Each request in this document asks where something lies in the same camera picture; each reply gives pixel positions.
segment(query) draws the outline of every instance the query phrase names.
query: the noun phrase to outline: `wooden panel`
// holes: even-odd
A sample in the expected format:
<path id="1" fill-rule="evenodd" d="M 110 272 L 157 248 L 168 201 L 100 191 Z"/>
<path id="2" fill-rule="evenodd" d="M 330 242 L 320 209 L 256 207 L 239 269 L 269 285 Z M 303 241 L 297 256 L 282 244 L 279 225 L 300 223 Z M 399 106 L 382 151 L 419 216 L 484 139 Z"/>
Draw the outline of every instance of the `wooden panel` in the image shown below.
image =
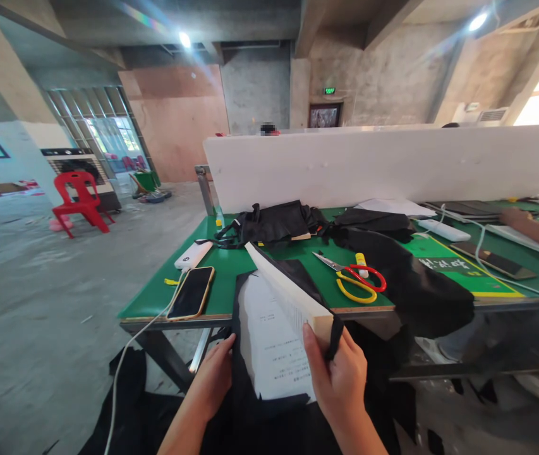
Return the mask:
<path id="1" fill-rule="evenodd" d="M 539 126 L 210 138 L 225 213 L 300 199 L 320 208 L 369 198 L 494 200 L 539 194 Z"/>
<path id="2" fill-rule="evenodd" d="M 197 180 L 193 166 L 207 163 L 202 142 L 229 133 L 218 65 L 121 71 L 119 76 L 160 180 Z"/>

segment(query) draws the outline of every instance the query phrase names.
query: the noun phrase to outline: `scissors handle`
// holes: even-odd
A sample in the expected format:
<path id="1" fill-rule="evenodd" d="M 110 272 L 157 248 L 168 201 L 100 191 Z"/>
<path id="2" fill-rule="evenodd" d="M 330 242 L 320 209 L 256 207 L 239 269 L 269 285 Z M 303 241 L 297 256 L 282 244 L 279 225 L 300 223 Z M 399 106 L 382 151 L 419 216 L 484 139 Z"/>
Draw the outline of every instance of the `scissors handle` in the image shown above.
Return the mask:
<path id="1" fill-rule="evenodd" d="M 337 272 L 337 277 L 338 277 L 337 284 L 339 285 L 339 289 L 341 290 L 343 294 L 345 294 L 345 297 L 347 297 L 349 300 L 353 300 L 354 302 L 363 303 L 367 305 L 369 303 L 373 303 L 377 299 L 377 293 L 374 291 L 374 289 L 371 289 L 368 286 L 365 286 L 364 284 L 360 283 L 359 281 L 356 281 L 352 278 L 349 278 L 348 276 L 343 275 L 340 271 Z M 350 294 L 349 292 L 347 292 L 347 289 L 345 289 L 345 287 L 343 286 L 343 282 L 341 281 L 342 279 L 344 279 L 347 282 L 350 282 L 351 284 L 355 284 L 356 286 L 358 286 L 361 289 L 364 289 L 365 291 L 368 291 L 370 293 L 370 297 L 360 298 L 360 297 L 356 297 L 353 294 Z"/>
<path id="2" fill-rule="evenodd" d="M 351 264 L 349 267 L 343 267 L 344 270 L 347 270 L 350 274 L 355 276 L 359 282 L 361 282 L 364 286 L 368 286 L 370 289 L 373 289 L 376 292 L 383 292 L 387 289 L 387 282 L 385 281 L 385 277 L 381 275 L 379 272 L 377 272 L 372 267 L 369 267 L 367 265 L 358 265 L 358 264 Z M 369 283 L 368 281 L 364 280 L 360 275 L 358 275 L 355 270 L 367 270 L 368 273 L 372 273 L 373 275 L 376 275 L 377 278 L 380 280 L 381 285 L 380 286 L 374 286 L 373 284 Z"/>

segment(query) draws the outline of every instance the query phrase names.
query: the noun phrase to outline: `cardboard box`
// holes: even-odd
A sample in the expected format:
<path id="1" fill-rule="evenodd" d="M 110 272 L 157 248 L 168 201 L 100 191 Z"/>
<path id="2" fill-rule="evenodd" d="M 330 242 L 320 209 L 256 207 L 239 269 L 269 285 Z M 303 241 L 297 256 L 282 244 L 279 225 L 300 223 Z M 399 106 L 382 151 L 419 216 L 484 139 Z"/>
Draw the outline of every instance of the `cardboard box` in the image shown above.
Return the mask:
<path id="1" fill-rule="evenodd" d="M 0 193 L 16 193 L 17 191 L 25 191 L 26 186 L 17 185 L 16 183 L 0 183 Z"/>

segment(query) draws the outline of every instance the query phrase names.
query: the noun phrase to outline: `chair leg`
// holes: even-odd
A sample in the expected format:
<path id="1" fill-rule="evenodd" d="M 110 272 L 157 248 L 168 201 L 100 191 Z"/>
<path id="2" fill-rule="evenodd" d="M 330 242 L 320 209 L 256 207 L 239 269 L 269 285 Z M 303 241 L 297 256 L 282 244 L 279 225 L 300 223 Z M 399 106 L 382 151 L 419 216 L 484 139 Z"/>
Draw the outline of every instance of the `chair leg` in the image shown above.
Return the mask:
<path id="1" fill-rule="evenodd" d="M 86 221 L 88 221 L 88 223 L 90 223 L 91 226 L 94 226 L 94 223 L 92 222 L 92 220 L 90 219 L 88 215 L 86 215 L 85 213 L 82 213 L 82 216 L 86 218 Z"/>
<path id="2" fill-rule="evenodd" d="M 115 221 L 113 221 L 113 218 L 109 216 L 109 214 L 107 213 L 107 210 L 105 210 L 105 209 L 103 209 L 103 208 L 101 208 L 101 210 L 103 211 L 103 213 L 105 214 L 105 216 L 106 216 L 107 218 L 109 218 L 109 220 L 110 220 L 112 223 L 115 224 Z"/>
<path id="3" fill-rule="evenodd" d="M 103 220 L 103 218 L 100 216 L 100 213 L 98 213 L 95 208 L 90 209 L 87 215 L 94 223 L 94 226 L 99 228 L 102 233 L 107 234 L 109 232 L 109 228 L 107 227 L 105 220 Z"/>
<path id="4" fill-rule="evenodd" d="M 63 221 L 63 218 L 61 218 L 60 215 L 56 215 L 56 214 L 55 214 L 54 216 L 56 216 L 56 219 L 59 221 L 59 223 L 61 223 L 61 226 L 63 227 L 63 229 L 64 229 L 65 231 L 67 231 L 67 233 L 69 234 L 69 238 L 74 238 L 74 237 L 73 237 L 73 234 L 72 234 L 71 231 L 67 228 L 67 225 L 66 225 L 65 222 Z"/>

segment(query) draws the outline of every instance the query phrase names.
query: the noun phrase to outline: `person's arm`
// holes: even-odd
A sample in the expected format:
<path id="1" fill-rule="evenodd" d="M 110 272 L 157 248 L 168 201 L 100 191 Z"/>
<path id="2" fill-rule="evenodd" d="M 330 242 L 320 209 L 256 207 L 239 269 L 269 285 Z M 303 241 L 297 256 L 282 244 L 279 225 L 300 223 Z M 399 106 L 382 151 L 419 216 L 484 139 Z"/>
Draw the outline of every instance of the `person's arm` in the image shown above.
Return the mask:
<path id="1" fill-rule="evenodd" d="M 209 420 L 231 388 L 231 346 L 235 334 L 208 352 L 181 403 L 157 455 L 197 455 Z"/>
<path id="2" fill-rule="evenodd" d="M 500 220 L 539 243 L 539 222 L 533 220 L 529 213 L 515 208 L 505 209 L 501 213 Z"/>
<path id="3" fill-rule="evenodd" d="M 303 326 L 313 391 L 343 455 L 387 455 L 364 407 L 366 358 L 347 329 L 327 365 L 312 328 Z"/>

